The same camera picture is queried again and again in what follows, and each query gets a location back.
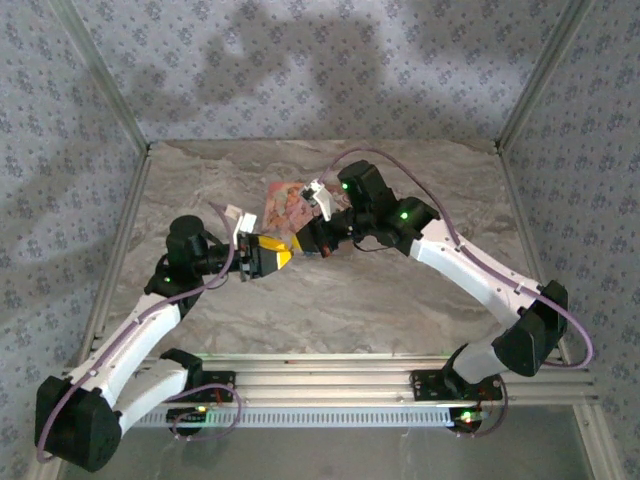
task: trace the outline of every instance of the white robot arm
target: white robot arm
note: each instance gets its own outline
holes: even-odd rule
[[[551,282],[542,287],[459,234],[458,243],[454,242],[449,226],[436,210],[414,197],[396,199],[377,168],[365,160],[344,168],[338,179],[351,207],[335,212],[331,204],[320,205],[326,195],[318,181],[312,182],[302,195],[312,205],[320,205],[322,216],[298,232],[296,246],[326,257],[343,241],[357,243],[371,235],[382,245],[438,270],[482,303],[502,329],[464,345],[451,357],[444,377],[454,394],[505,371],[535,375],[566,330],[566,319],[541,303],[538,296],[566,309],[567,292],[562,286]],[[509,278],[516,287],[497,280],[488,269]]]
[[[244,233],[253,228],[253,221],[247,221],[243,212],[227,209],[229,214],[240,225],[233,232],[233,246],[206,232],[198,217],[176,219],[167,236],[167,254],[127,319],[67,377],[51,376],[40,385],[35,425],[40,456],[46,450],[96,471],[115,453],[131,426],[157,405],[186,390],[222,382],[212,372],[203,372],[200,358],[176,349],[163,353],[148,370],[139,366],[196,303],[205,287],[203,275],[224,274],[226,263],[227,271],[239,272],[243,280],[260,278],[291,259],[284,243]],[[209,240],[216,244],[210,246]],[[198,393],[195,401],[207,395],[210,398],[211,393]],[[226,392],[220,398],[231,400]]]

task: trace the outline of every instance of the patterned wallpaper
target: patterned wallpaper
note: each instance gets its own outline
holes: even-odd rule
[[[149,141],[496,138],[564,4],[77,2]]]
[[[593,334],[595,379],[640,479],[640,4],[596,2],[508,155],[548,274]],[[580,340],[572,338],[577,355]]]
[[[0,12],[0,478],[80,345],[138,155],[45,0]]]

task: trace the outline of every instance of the wire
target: wire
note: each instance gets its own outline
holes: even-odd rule
[[[518,282],[515,282],[515,281],[511,280],[509,277],[506,277],[505,275],[502,275],[500,272],[498,272],[498,271],[494,270],[493,268],[491,268],[490,266],[486,265],[484,262],[482,262],[482,260],[480,260],[478,257],[476,257],[466,246],[464,246],[462,244],[462,242],[460,241],[460,237],[458,235],[458,232],[456,232],[455,226],[453,224],[453,220],[451,219],[451,217],[447,213],[447,210],[445,209],[445,207],[442,204],[442,202],[440,202],[438,197],[436,197],[435,194],[433,194],[431,192],[431,190],[429,190],[425,185],[423,185],[423,183],[406,166],[404,166],[402,163],[400,163],[400,161],[396,160],[394,157],[392,157],[388,153],[386,153],[386,152],[384,152],[382,150],[379,150],[377,148],[374,148],[374,147],[354,147],[354,148],[350,148],[349,150],[345,150],[344,152],[339,154],[337,157],[335,157],[331,161],[331,163],[325,169],[325,171],[322,173],[322,175],[320,175],[320,178],[318,179],[318,183],[320,183],[320,184],[324,183],[325,178],[327,177],[327,175],[329,175],[329,172],[336,165],[336,163],[338,163],[340,160],[342,160],[347,155],[349,155],[351,153],[355,153],[355,152],[371,152],[371,153],[375,153],[377,155],[380,155],[380,156],[386,158],[387,160],[389,160],[393,164],[395,164],[411,180],[413,180],[413,182],[420,188],[420,190],[422,190],[433,201],[433,203],[436,204],[436,207],[438,208],[438,211],[440,212],[440,215],[442,215],[442,220],[446,224],[447,230],[449,230],[449,235],[451,235],[451,238],[453,239],[454,243],[456,244],[458,250],[460,250],[462,253],[464,253],[464,255],[469,260],[471,260],[477,267],[479,267],[481,270],[483,270],[484,272],[486,272],[489,275],[491,275],[496,280],[502,282],[504,285],[507,285],[508,287],[513,288],[514,290],[520,287]],[[573,327],[576,330],[578,330],[578,332],[580,333],[580,335],[584,339],[585,346],[587,348],[587,352],[586,352],[585,358],[581,362],[571,363],[571,364],[566,364],[566,365],[565,364],[556,364],[556,363],[545,362],[545,365],[551,365],[551,366],[558,367],[558,368],[571,368],[571,369],[578,369],[578,368],[586,367],[591,362],[591,360],[593,359],[593,342],[591,341],[591,338],[589,337],[589,334],[587,333],[586,329],[580,324],[578,319],[576,319],[573,316],[573,314],[571,314],[566,309],[562,308],[557,303],[553,302],[552,300],[549,300],[547,297],[543,297],[538,292],[536,292],[534,290],[531,290],[530,288],[527,288],[527,287],[524,287],[524,286],[520,287],[520,292],[523,292],[526,295],[529,295],[530,297],[533,297],[534,299],[538,300],[539,302],[545,304],[546,306],[552,308],[557,313],[562,315],[564,318],[566,318],[569,321],[569,323],[571,323],[571,325],[573,325]]]
[[[51,433],[51,429],[53,428],[53,423],[55,422],[56,418],[58,417],[58,415],[60,414],[64,406],[69,402],[69,399],[73,396],[73,394],[78,389],[80,389],[80,387],[82,387],[82,385],[87,383],[90,378],[97,375],[98,369],[102,367],[107,362],[107,360],[111,358],[113,353],[122,345],[122,343],[127,338],[129,338],[129,335],[131,334],[131,332],[133,332],[136,328],[142,325],[148,319],[148,317],[156,313],[161,308],[167,305],[170,305],[172,303],[175,303],[179,300],[182,300],[184,298],[191,297],[192,295],[197,295],[199,293],[202,293],[209,287],[215,286],[216,282],[220,281],[220,279],[229,270],[229,267],[231,267],[231,262],[233,261],[233,254],[235,251],[235,246],[233,241],[234,240],[233,230],[231,229],[231,225],[229,224],[229,221],[227,220],[227,217],[224,214],[223,208],[220,205],[217,205],[212,202],[209,202],[209,205],[211,205],[211,207],[216,211],[216,213],[222,220],[225,230],[227,231],[227,235],[229,236],[229,255],[227,256],[227,261],[222,267],[222,270],[220,270],[220,272],[212,280],[205,283],[204,285],[194,288],[193,290],[189,290],[188,292],[184,292],[179,295],[166,298],[156,303],[155,305],[152,305],[151,307],[147,308],[137,318],[132,320],[131,323],[129,323],[129,325],[127,325],[122,330],[122,332],[120,332],[120,334],[116,337],[113,343],[111,343],[111,345],[109,345],[109,347],[105,349],[104,353],[100,355],[100,357],[96,360],[96,362],[92,365],[92,367],[87,371],[87,373],[85,373],[82,377],[80,377],[80,379],[75,384],[73,384],[71,388],[69,388],[69,390],[67,390],[67,392],[62,396],[62,398],[58,401],[56,406],[53,408],[53,410],[49,414],[49,417],[47,418],[47,421],[45,422],[44,427],[42,428],[42,432],[40,433],[40,438],[38,439],[36,457],[40,463],[48,463],[55,458],[54,455],[45,457],[44,448],[47,443],[47,439],[49,438],[49,434]]]
[[[504,379],[501,375],[498,375],[498,382],[500,382],[500,387],[502,388],[502,395],[504,398],[504,403],[502,404],[502,408],[500,409],[500,416],[496,420],[496,423],[491,425],[486,430],[482,430],[480,432],[473,433],[459,433],[456,432],[456,435],[459,437],[467,437],[467,438],[482,438],[487,435],[491,435],[495,432],[500,426],[504,423],[504,419],[507,418],[507,411],[509,410],[509,394],[507,393],[507,384],[504,383]]]
[[[213,287],[209,287],[209,288],[207,288],[207,290],[217,290],[220,287],[225,286],[228,281],[229,281],[229,274],[224,276],[224,278],[222,279],[222,282],[219,285],[214,285]]]
[[[207,441],[207,440],[219,440],[222,437],[224,437],[225,435],[228,435],[229,433],[231,433],[236,428],[238,423],[240,423],[240,419],[242,418],[242,398],[240,398],[240,394],[238,393],[238,391],[236,389],[231,388],[228,385],[224,385],[222,383],[208,383],[207,385],[202,385],[201,387],[192,388],[192,389],[187,390],[185,392],[179,393],[178,395],[174,395],[173,397],[169,397],[165,401],[171,402],[171,401],[183,398],[183,397],[187,397],[189,395],[193,395],[194,393],[199,393],[199,392],[202,392],[204,390],[211,390],[212,388],[215,388],[216,391],[218,389],[226,390],[231,395],[233,395],[233,398],[235,399],[236,403],[238,404],[238,410],[236,411],[236,416],[233,419],[233,421],[222,432],[216,433],[214,435],[204,435],[204,436],[198,435],[197,437],[192,437],[191,435],[184,436],[184,435],[180,435],[178,433],[178,423],[180,423],[180,421],[183,418],[186,418],[189,415],[191,415],[191,413],[189,413],[189,412],[182,413],[182,414],[178,415],[175,418],[175,420],[173,421],[173,425],[171,426],[171,431],[173,432],[173,435],[174,435],[176,440],[184,440],[184,441],[187,441],[187,442],[204,442],[204,441]]]
[[[489,400],[491,408],[489,409],[489,416],[491,416],[491,414],[493,413],[493,397],[491,396],[491,394],[489,392],[485,392],[484,389],[480,389],[479,390],[480,395],[486,395],[487,396],[487,400]],[[482,408],[482,400],[480,400],[478,402],[478,409]]]
[[[358,245],[355,241],[353,242],[353,246],[356,247],[361,252],[371,253],[371,252],[381,252],[382,250],[389,250],[391,247],[380,247],[380,248],[372,248],[371,250],[366,250]]]

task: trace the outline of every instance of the marble surface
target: marble surface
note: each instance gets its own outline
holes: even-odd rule
[[[207,201],[259,215],[275,181],[316,178],[351,141],[180,141],[154,144],[108,329],[131,311],[164,253],[171,221],[195,214],[223,238]],[[448,141],[379,141],[441,197],[467,239],[522,273],[524,252],[495,155]],[[373,154],[398,196],[423,195]],[[396,251],[353,251],[328,259],[296,256],[285,269],[206,292],[154,350],[192,353],[450,353],[495,327],[491,315],[439,273]]]

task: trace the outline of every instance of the snack bag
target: snack bag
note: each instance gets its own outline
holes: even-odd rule
[[[300,196],[303,183],[275,182],[269,185],[262,219],[262,233],[291,244],[291,239],[314,216],[321,215],[320,208],[311,206]],[[350,206],[349,198],[338,185],[326,185],[339,210]],[[353,246],[345,242],[337,253],[347,253]]]

